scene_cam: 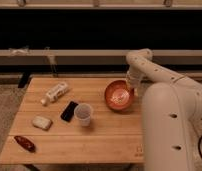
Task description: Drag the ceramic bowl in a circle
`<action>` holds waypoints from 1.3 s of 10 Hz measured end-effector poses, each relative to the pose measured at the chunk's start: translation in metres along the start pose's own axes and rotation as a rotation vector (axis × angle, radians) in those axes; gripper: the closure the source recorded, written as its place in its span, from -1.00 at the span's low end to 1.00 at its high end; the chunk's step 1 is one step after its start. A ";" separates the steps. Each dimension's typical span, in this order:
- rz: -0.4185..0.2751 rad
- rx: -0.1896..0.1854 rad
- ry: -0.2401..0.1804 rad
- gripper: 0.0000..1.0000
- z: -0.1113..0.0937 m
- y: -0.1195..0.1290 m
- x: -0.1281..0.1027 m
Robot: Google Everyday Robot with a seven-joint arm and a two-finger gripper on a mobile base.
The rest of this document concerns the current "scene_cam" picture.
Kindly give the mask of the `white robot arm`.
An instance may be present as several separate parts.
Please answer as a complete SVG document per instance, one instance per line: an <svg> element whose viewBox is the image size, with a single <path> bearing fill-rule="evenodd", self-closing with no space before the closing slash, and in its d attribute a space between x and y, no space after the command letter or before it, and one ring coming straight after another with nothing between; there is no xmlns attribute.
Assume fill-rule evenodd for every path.
<svg viewBox="0 0 202 171"><path fill-rule="evenodd" d="M189 120L202 116L202 84L152 61L149 49L127 53L127 85L153 84L142 97L144 171L195 171Z"/></svg>

